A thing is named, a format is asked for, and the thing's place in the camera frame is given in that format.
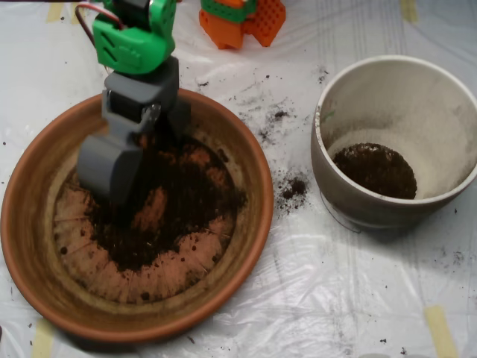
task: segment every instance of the white plastic sheet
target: white plastic sheet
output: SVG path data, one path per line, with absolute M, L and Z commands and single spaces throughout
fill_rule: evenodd
M 412 230 L 357 233 L 327 211 L 309 153 L 321 90 L 364 57 L 421 57 L 477 94 L 477 4 L 284 3 L 287 20 L 270 48 L 247 38 L 241 51 L 217 50 L 198 25 L 198 0 L 178 4 L 174 25 L 181 86 L 236 113 L 271 167 L 277 205 L 252 275 L 182 336 L 117 353 L 55 330 L 51 357 L 436 357 L 423 317 L 432 304 L 445 309 L 460 357 L 477 356 L 477 186 Z M 51 6 L 57 5 L 0 4 L 1 195 L 30 141 L 64 110 L 99 93 L 106 76 L 72 24 L 70 4 L 60 10 L 63 19 L 50 18 Z M 275 120 L 281 110 L 287 114 Z M 306 182 L 306 195 L 284 201 L 280 193 L 296 177 Z M 1 257 L 0 357 L 30 357 L 39 318 Z

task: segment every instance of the pot rim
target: pot rim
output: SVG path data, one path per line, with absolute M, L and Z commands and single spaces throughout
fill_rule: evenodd
M 323 92 L 321 93 L 320 100 L 318 101 L 318 105 L 315 109 L 315 116 L 313 118 L 313 126 L 314 129 L 316 130 L 316 137 L 318 138 L 318 144 L 320 146 L 320 150 L 323 153 L 324 157 L 326 158 L 326 161 L 328 164 L 332 167 L 332 169 L 335 171 L 336 174 L 340 176 L 341 179 L 346 181 L 350 186 L 353 188 L 357 189 L 358 191 L 369 195 L 370 197 L 373 197 L 377 200 L 384 201 L 384 202 L 389 202 L 393 204 L 401 204 L 405 206 L 411 206 L 411 205 L 424 205 L 424 204 L 433 204 L 437 203 L 439 201 L 445 201 L 448 198 L 451 198 L 460 192 L 462 192 L 466 187 L 472 183 L 472 181 L 476 178 L 477 176 L 477 164 L 474 166 L 473 170 L 469 173 L 469 175 L 465 178 L 462 183 L 457 185 L 454 189 L 445 192 L 444 194 L 440 194 L 438 196 L 432 197 L 432 198 L 426 198 L 426 199 L 398 199 L 398 198 L 392 198 L 389 196 L 385 195 L 380 195 L 375 192 L 370 191 L 369 189 L 364 188 L 363 186 L 355 183 L 351 179 L 349 179 L 333 162 L 331 157 L 328 154 L 328 151 L 325 148 L 325 145 L 323 143 L 323 139 L 321 137 L 321 130 L 320 130 L 320 115 L 321 115 L 321 108 L 323 106 L 325 97 L 328 96 L 329 91 L 333 88 L 333 86 L 340 80 L 342 79 L 345 75 L 350 73 L 351 71 L 371 64 L 371 63 L 380 63 L 380 62 L 391 62 L 391 61 L 400 61 L 404 63 L 414 63 L 414 64 L 419 64 L 425 67 L 428 67 L 430 69 L 435 70 L 436 72 L 441 73 L 443 76 L 447 77 L 450 79 L 454 84 L 459 87 L 464 94 L 469 98 L 469 100 L 473 103 L 474 110 L 477 112 L 477 99 L 476 97 L 470 92 L 470 90 L 459 80 L 457 77 L 455 77 L 452 73 L 446 71 L 445 69 L 434 65 L 433 63 L 426 61 L 426 60 L 421 60 L 420 58 L 416 57 L 411 57 L 411 56 L 403 56 L 403 55 L 382 55 L 382 56 L 374 56 L 374 57 L 369 57 L 364 60 L 360 60 L 345 69 L 341 70 L 325 87 Z
M 96 102 L 101 101 L 101 95 L 96 95 L 87 100 L 76 104 L 66 112 L 59 115 L 53 122 L 43 129 L 40 134 L 33 140 L 33 142 L 27 147 L 25 153 L 16 164 L 15 169 L 11 175 L 10 181 L 5 191 L 3 205 L 1 209 L 1 246 L 5 262 L 7 263 L 8 271 L 13 278 L 19 291 L 23 294 L 28 303 L 43 317 L 57 325 L 62 330 L 73 333 L 77 336 L 81 336 L 87 339 L 93 339 L 102 342 L 111 343 L 137 343 L 146 342 L 152 339 L 161 339 L 174 334 L 183 332 L 188 328 L 196 325 L 209 317 L 214 311 L 216 311 L 222 304 L 224 304 L 230 296 L 242 285 L 245 279 L 252 272 L 253 267 L 258 261 L 260 254 L 265 246 L 265 242 L 268 237 L 268 233 L 271 227 L 271 220 L 274 208 L 274 193 L 271 179 L 270 168 L 268 167 L 267 160 L 263 153 L 260 144 L 257 142 L 255 136 L 250 132 L 247 126 L 227 108 L 213 101 L 199 93 L 188 91 L 186 89 L 179 89 L 179 94 L 186 98 L 194 98 L 198 101 L 202 101 L 214 107 L 224 118 L 229 120 L 235 129 L 240 132 L 251 147 L 254 157 L 256 158 L 259 166 L 259 176 L 264 188 L 262 208 L 262 220 L 260 221 L 258 233 L 256 239 L 250 248 L 250 252 L 245 258 L 244 264 L 238 269 L 236 275 L 226 283 L 225 287 L 219 291 L 219 293 L 211 300 L 207 301 L 203 306 L 198 307 L 194 312 L 181 317 L 175 321 L 169 322 L 165 325 L 156 327 L 149 327 L 141 330 L 133 330 L 128 332 L 117 332 L 111 330 L 99 330 L 91 327 L 86 327 L 77 322 L 71 321 L 65 318 L 61 314 L 52 310 L 46 302 L 39 297 L 36 297 L 30 290 L 29 286 L 25 282 L 24 278 L 20 274 L 19 267 L 21 263 L 15 262 L 12 255 L 12 247 L 10 244 L 10 238 L 8 237 L 11 208 L 13 206 L 12 193 L 17 190 L 16 179 L 22 175 L 22 172 L 27 162 L 26 158 L 30 157 L 32 153 L 36 151 L 40 143 L 46 134 L 55 131 L 56 127 L 64 120 L 67 120 L 70 116 L 74 115 L 78 109 L 93 105 Z

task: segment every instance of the orange toy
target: orange toy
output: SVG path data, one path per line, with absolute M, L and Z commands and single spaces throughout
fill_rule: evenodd
M 269 47 L 285 20 L 286 10 L 280 0 L 259 0 L 255 17 L 245 21 L 244 31 L 263 47 Z
M 235 9 L 240 9 L 244 7 L 244 0 L 215 0 L 219 4 L 226 6 L 234 7 Z
M 199 13 L 199 23 L 219 50 L 241 48 L 244 42 L 243 24 L 227 21 L 204 10 Z
M 243 0 L 216 0 L 230 7 L 237 7 Z M 201 10 L 200 26 L 219 49 L 241 48 L 244 34 L 253 35 L 263 47 L 268 47 L 286 19 L 286 9 L 280 0 L 258 0 L 256 12 L 243 23 L 234 23 Z

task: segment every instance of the robotic arm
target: robotic arm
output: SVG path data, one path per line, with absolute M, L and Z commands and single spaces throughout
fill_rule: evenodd
M 85 188 L 123 204 L 142 159 L 135 135 L 153 131 L 160 116 L 180 138 L 190 121 L 190 104 L 177 98 L 179 63 L 171 56 L 176 0 L 103 3 L 113 15 L 96 17 L 92 37 L 99 63 L 114 69 L 102 93 L 101 114 L 109 132 L 85 139 L 77 172 Z

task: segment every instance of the green robot part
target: green robot part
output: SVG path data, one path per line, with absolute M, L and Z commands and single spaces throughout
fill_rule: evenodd
M 114 1 L 105 0 L 104 7 L 124 17 Z M 99 15 L 92 24 L 98 62 L 126 75 L 154 71 L 175 49 L 172 38 L 175 11 L 175 0 L 154 0 L 147 16 L 138 15 L 135 23 L 139 25 L 123 30 Z

